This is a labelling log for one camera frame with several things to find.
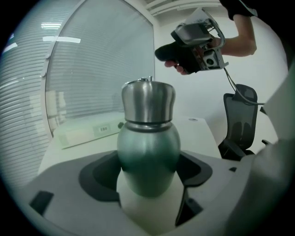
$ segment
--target chair backrest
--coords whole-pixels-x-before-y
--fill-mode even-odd
[[[236,86],[245,98],[257,102],[257,94],[253,88],[243,84]],[[238,92],[225,94],[224,106],[227,117],[226,139],[246,150],[251,147],[254,140],[258,106],[247,103]]]

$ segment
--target black mesh chair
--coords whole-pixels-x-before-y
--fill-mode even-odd
[[[253,88],[243,84],[236,86],[245,98],[257,102],[257,94]],[[224,95],[224,106],[227,116],[227,136],[218,148],[222,158],[241,160],[243,156],[253,154],[247,149],[254,140],[258,105],[247,103],[236,92]]]

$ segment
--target black sleeve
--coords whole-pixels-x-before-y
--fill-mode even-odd
[[[236,14],[246,17],[253,16],[253,14],[249,12],[248,9],[239,0],[220,0],[220,3],[227,9],[227,13],[231,20],[233,20],[233,17]]]

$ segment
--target bottle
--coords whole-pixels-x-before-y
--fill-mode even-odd
[[[118,157],[128,186],[138,195],[157,197],[170,186],[180,155],[172,124],[174,88],[145,78],[123,86],[127,121],[118,135]]]

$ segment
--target silver lid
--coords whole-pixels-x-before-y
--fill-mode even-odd
[[[172,120],[175,89],[142,78],[122,88],[125,119],[138,123],[164,123]]]

